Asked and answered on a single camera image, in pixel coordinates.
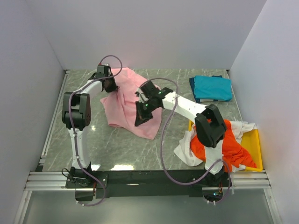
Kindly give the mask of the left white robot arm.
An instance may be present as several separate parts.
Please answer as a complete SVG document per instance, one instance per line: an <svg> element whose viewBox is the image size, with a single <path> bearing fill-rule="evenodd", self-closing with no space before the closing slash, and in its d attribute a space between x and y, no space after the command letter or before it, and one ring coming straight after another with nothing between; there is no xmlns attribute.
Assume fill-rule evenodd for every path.
<svg viewBox="0 0 299 224"><path fill-rule="evenodd" d="M91 99L102 91L113 92L117 88L109 64L99 64L85 85L64 93L62 122L71 138L73 168L88 170L91 166L87 152L87 132L92 119Z"/></svg>

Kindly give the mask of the pink t shirt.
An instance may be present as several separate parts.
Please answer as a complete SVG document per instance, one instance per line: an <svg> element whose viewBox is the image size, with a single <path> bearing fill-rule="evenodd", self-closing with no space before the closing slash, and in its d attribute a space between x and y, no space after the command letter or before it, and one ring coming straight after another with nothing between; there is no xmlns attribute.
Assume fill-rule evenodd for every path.
<svg viewBox="0 0 299 224"><path fill-rule="evenodd" d="M152 119L144 124L135 126L135 102L138 101L135 92L146 80L146 78L135 73L130 68L123 68L120 74L115 77L118 90L109 93L100 102L103 104L109 126L122 127L138 137L153 140L161 125L161 108L152 112Z"/></svg>

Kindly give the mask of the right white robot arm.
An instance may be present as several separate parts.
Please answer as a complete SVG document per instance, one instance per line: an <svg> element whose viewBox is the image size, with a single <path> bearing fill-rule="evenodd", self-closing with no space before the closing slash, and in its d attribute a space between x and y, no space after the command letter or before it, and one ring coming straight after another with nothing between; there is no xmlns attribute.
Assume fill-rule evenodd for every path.
<svg viewBox="0 0 299 224"><path fill-rule="evenodd" d="M219 171L223 167L222 149L227 127L216 105L198 104L178 95L178 90L157 88L151 81L143 83L136 91L139 98L136 101L135 126L140 126L153 118L153 111L157 108L171 110L195 124L196 136L207 149L205 152L205 181L210 186L216 186L221 181Z"/></svg>

